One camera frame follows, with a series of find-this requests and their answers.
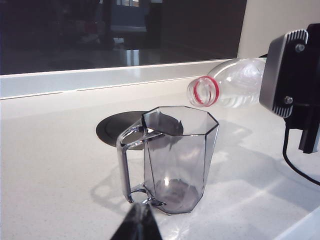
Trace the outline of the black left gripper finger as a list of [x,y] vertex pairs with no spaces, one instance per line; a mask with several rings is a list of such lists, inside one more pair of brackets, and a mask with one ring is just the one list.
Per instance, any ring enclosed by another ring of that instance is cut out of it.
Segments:
[[149,204],[134,203],[111,240],[162,240]]

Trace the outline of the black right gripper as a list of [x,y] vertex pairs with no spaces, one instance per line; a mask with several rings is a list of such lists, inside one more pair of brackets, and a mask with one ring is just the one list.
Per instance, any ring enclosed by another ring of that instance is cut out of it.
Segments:
[[302,130],[298,149],[305,154],[315,153],[320,138],[320,24],[307,28],[309,40],[303,51],[295,47],[291,115],[286,118],[289,129]]

